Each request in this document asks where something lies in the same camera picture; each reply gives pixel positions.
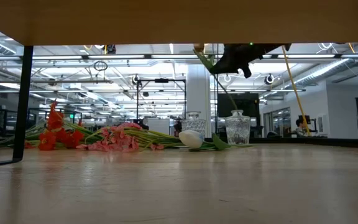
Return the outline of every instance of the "white column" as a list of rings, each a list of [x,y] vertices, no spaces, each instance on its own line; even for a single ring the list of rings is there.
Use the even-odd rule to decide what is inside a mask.
[[[188,73],[186,78],[186,111],[201,112],[200,119],[204,119],[206,121],[206,138],[212,137],[209,76],[209,72],[203,65],[188,65]]]

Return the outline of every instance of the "glass vase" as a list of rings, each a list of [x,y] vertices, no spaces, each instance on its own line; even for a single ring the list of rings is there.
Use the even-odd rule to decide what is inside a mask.
[[[251,118],[242,115],[242,110],[231,111],[232,116],[225,119],[227,142],[233,145],[249,143]]]
[[[201,114],[200,111],[189,111],[186,112],[187,119],[181,122],[181,128],[183,131],[192,130],[197,131],[202,135],[204,139],[205,136],[205,120],[199,119]]]

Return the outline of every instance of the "yellow pole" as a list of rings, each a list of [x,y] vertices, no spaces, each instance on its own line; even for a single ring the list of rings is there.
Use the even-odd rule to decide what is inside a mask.
[[[293,88],[293,91],[295,92],[296,100],[298,100],[299,109],[301,109],[302,118],[303,118],[303,125],[306,126],[306,131],[308,132],[308,136],[311,136],[308,123],[306,122],[305,113],[303,112],[303,109],[302,109],[301,100],[300,100],[300,98],[298,96],[298,91],[296,90],[295,82],[293,81],[293,78],[292,78],[290,66],[288,65],[288,59],[287,59],[287,55],[285,53],[284,45],[281,46],[281,48],[283,49],[285,64],[287,65],[288,75],[290,76],[290,80],[291,80],[291,83],[292,83],[292,88]]]

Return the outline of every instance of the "wooden tabletop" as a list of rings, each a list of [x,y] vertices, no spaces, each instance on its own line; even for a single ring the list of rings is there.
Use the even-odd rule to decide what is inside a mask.
[[[358,42],[355,0],[0,0],[24,45]]]
[[[358,149],[28,149],[0,166],[0,223],[358,223]]]

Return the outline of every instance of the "white tulip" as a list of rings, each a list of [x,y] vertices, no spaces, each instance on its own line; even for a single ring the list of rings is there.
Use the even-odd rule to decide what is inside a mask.
[[[192,149],[198,149],[204,141],[202,134],[192,130],[186,130],[179,133],[179,139],[185,146]]]

